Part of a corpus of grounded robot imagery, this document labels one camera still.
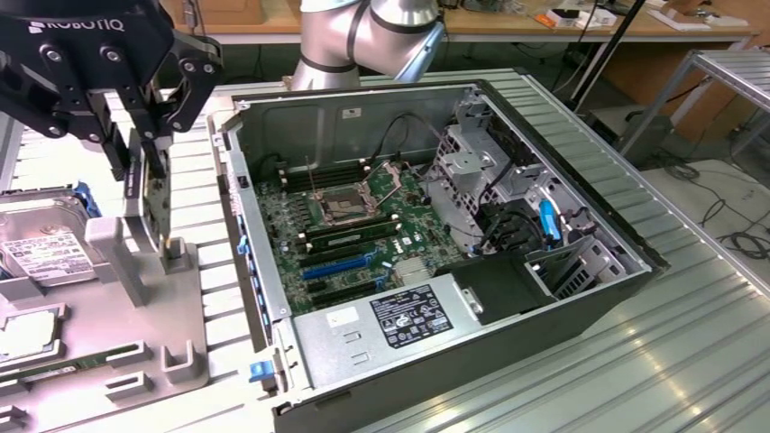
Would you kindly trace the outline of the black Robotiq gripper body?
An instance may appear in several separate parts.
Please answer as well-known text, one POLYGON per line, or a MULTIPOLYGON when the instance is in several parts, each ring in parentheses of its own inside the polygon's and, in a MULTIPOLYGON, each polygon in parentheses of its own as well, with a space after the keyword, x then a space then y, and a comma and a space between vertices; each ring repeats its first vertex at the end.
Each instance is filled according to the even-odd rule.
POLYGON ((173 21, 157 1, 4 1, 1 52, 14 66, 46 77, 49 47, 84 74, 89 88, 106 88, 100 63, 114 48, 140 84, 152 81, 173 45, 173 21))

